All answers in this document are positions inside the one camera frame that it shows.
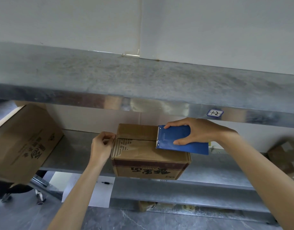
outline hand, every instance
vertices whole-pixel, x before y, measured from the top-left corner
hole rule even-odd
[[[165,129],[169,128],[170,126],[182,126],[188,125],[191,128],[191,133],[189,136],[177,139],[174,141],[176,145],[185,145],[191,142],[201,142],[207,143],[211,141],[219,142],[222,140],[223,134],[226,132],[234,132],[236,131],[213,123],[206,119],[194,119],[194,118],[185,118],[182,120],[177,120],[173,122],[168,122],[165,125]]]
[[[90,163],[105,164],[111,154],[115,137],[116,135],[114,133],[103,131],[93,139],[91,144]]]

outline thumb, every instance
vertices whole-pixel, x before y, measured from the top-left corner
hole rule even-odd
[[[175,144],[175,145],[185,145],[185,144],[188,144],[188,143],[191,143],[191,142],[193,142],[192,138],[190,136],[187,136],[185,138],[176,139],[173,144]]]
[[[108,146],[113,147],[114,138],[111,137],[107,143]]]

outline forearm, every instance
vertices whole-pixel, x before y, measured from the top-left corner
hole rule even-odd
[[[81,229],[96,181],[103,165],[88,164],[76,185],[72,188],[48,229]]]
[[[237,162],[284,229],[294,229],[294,181],[237,133],[218,142]]]

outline cardboard box on floor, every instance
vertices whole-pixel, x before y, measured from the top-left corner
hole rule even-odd
[[[267,154],[274,165],[294,180],[294,139],[270,149]]]
[[[14,109],[0,120],[0,181],[28,184],[62,136],[46,110]]]
[[[111,160],[118,177],[176,180],[191,163],[188,152],[156,148],[158,126],[119,124]]]

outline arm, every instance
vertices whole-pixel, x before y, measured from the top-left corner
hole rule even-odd
[[[209,120],[193,118],[168,122],[164,128],[181,125],[189,125],[191,134],[176,140],[174,144],[219,143],[240,166],[282,228],[294,229],[294,181],[288,175],[230,128]]]
[[[91,144],[91,158],[83,174],[72,188],[65,202],[50,223],[51,229],[81,229],[96,181],[111,154],[115,134],[101,132]]]

